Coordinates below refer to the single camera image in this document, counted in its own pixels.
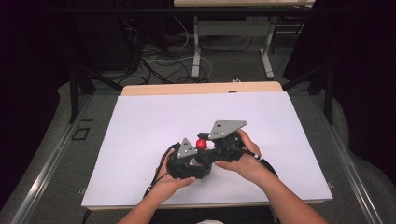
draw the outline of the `table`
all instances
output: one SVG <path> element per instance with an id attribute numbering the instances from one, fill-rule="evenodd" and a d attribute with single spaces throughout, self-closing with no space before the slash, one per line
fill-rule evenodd
<path id="1" fill-rule="evenodd" d="M 176 7 L 279 7 L 295 5 L 313 5 L 315 0 L 175 0 Z M 194 58 L 191 72 L 192 78 L 198 78 L 201 49 L 199 48 L 200 35 L 255 35 L 266 36 L 265 45 L 260 49 L 264 72 L 268 79 L 274 79 L 274 72 L 268 58 L 271 46 L 276 17 L 269 21 L 199 21 L 194 16 Z"/>
<path id="2" fill-rule="evenodd" d="M 82 206 L 90 210 L 134 207 L 164 151 L 184 137 L 193 140 L 198 133 L 210 132 L 214 118 L 247 120 L 244 130 L 261 147 L 279 178 L 303 200 L 321 203 L 332 199 L 290 98 L 279 83 L 210 83 L 124 88 Z M 264 204 L 268 199 L 257 186 L 213 166 L 208 176 L 179 190 L 160 208 Z"/>

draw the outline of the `right hand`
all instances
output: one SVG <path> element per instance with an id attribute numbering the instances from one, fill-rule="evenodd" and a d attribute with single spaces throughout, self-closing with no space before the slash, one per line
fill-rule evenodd
<path id="1" fill-rule="evenodd" d="M 237 133 L 241 137 L 245 146 L 251 151 L 256 153 L 257 155 L 262 155 L 260 153 L 259 147 L 250 140 L 248 134 L 243 130 L 237 130 Z M 261 163 L 259 163 L 255 158 L 248 154 L 242 155 L 242 157 L 238 161 L 227 162 L 227 161 L 216 161 L 215 164 L 218 167 L 221 167 L 226 170 L 235 171 L 244 177 L 246 180 L 249 180 L 255 183 L 258 178 L 259 172 L 262 170 L 267 170 Z"/>

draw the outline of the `hand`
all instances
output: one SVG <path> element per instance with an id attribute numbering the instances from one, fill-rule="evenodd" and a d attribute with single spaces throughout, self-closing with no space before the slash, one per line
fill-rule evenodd
<path id="1" fill-rule="evenodd" d="M 170 176 L 166 171 L 166 163 L 169 160 L 169 156 L 174 152 L 174 149 L 171 149 L 165 157 L 163 161 L 163 166 L 161 167 L 160 172 L 158 173 L 157 180 L 154 184 L 154 187 L 150 191 L 148 195 L 154 195 L 156 200 L 159 200 L 159 203 L 163 203 L 168 200 L 178 189 L 186 187 L 192 184 L 195 181 L 195 177 L 190 177 L 186 179 L 174 179 Z"/>
<path id="2" fill-rule="evenodd" d="M 257 155 L 262 155 L 260 153 L 259 147 L 250 140 L 248 134 L 243 130 L 237 130 L 237 133 L 241 137 L 245 146 Z M 215 164 L 218 167 L 224 168 L 226 170 L 235 171 L 244 177 L 246 180 L 249 180 L 253 183 L 256 183 L 256 178 L 259 176 L 258 172 L 261 172 L 262 169 L 266 170 L 266 168 L 261 165 L 256 159 L 248 154 L 242 155 L 239 161 L 227 162 L 227 161 L 216 161 Z"/>

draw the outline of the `left hand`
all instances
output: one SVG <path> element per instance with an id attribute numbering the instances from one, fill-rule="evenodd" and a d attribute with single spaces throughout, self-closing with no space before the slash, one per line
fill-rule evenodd
<path id="1" fill-rule="evenodd" d="M 166 154 L 165 160 L 163 161 L 163 166 L 161 167 L 160 172 L 158 173 L 157 179 L 161 176 L 165 175 L 161 178 L 157 183 L 155 183 L 154 187 L 151 189 L 148 196 L 155 196 L 159 203 L 163 203 L 168 200 L 178 189 L 184 188 L 195 181 L 195 177 L 185 178 L 185 179 L 174 179 L 170 176 L 166 171 L 166 164 L 169 160 L 170 155 L 175 150 L 172 149 Z"/>

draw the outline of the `white board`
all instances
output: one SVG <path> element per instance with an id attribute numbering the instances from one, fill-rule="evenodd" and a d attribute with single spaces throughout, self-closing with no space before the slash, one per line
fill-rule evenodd
<path id="1" fill-rule="evenodd" d="M 243 129 L 282 182 L 300 198 L 308 202 L 332 198 L 289 96 L 285 92 L 238 92 L 120 96 L 82 206 L 136 205 L 165 150 L 185 137 L 194 144 L 198 133 L 209 133 L 220 119 L 246 120 Z M 208 176 L 180 189 L 163 205 L 267 202 L 257 186 L 213 165 Z"/>

